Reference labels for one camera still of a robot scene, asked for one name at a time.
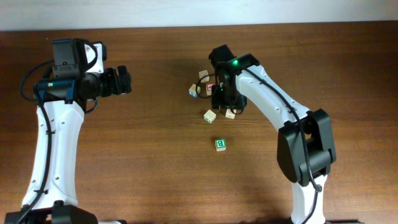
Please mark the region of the wooden shell picture block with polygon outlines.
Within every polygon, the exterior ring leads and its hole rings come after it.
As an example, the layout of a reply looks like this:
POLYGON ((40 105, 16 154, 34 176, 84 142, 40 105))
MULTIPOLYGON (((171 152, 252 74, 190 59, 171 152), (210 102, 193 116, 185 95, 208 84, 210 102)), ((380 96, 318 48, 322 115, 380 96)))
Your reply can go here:
POLYGON ((231 109, 227 109, 225 116, 229 119, 235 119, 236 116, 236 110, 231 110, 231 109))

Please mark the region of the wooden block green side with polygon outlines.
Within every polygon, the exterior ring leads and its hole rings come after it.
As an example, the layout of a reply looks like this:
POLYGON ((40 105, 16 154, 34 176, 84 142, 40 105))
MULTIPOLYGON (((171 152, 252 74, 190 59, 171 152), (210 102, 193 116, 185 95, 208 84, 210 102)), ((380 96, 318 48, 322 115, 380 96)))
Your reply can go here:
POLYGON ((216 118, 216 114, 214 112, 212 112, 212 110, 208 110, 204 115, 203 118, 206 122, 208 122, 209 124, 211 124, 215 118, 216 118))

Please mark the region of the green letter B block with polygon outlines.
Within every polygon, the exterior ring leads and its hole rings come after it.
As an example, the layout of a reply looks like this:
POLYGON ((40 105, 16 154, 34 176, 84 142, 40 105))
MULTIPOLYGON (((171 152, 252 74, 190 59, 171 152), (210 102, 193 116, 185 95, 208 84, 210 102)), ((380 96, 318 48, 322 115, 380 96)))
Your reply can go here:
POLYGON ((216 139, 215 147, 218 152, 226 150, 226 141, 225 139, 216 139))

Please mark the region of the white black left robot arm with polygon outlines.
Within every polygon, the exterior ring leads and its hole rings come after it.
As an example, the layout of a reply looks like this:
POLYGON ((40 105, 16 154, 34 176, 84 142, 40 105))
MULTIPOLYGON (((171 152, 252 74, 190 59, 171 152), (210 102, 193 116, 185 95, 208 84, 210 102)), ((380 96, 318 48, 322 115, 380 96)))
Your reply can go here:
POLYGON ((86 39, 52 42, 53 60, 33 86, 38 136, 30 184, 18 212, 5 223, 91 223, 97 217, 78 206, 75 190, 77 143, 85 115, 98 100, 130 93, 126 66, 104 68, 106 46, 86 39))

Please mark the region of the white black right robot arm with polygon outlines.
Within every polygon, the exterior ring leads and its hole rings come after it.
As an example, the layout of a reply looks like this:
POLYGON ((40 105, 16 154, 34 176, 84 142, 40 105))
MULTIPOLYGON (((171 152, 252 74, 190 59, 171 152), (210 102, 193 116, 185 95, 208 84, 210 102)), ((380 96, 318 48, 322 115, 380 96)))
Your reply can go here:
POLYGON ((331 119, 311 111, 281 89, 251 54, 233 55, 227 45, 208 59, 215 70, 214 109, 243 111, 252 101, 276 129, 277 163, 292 183, 291 223, 325 223, 323 190, 336 161, 331 119))

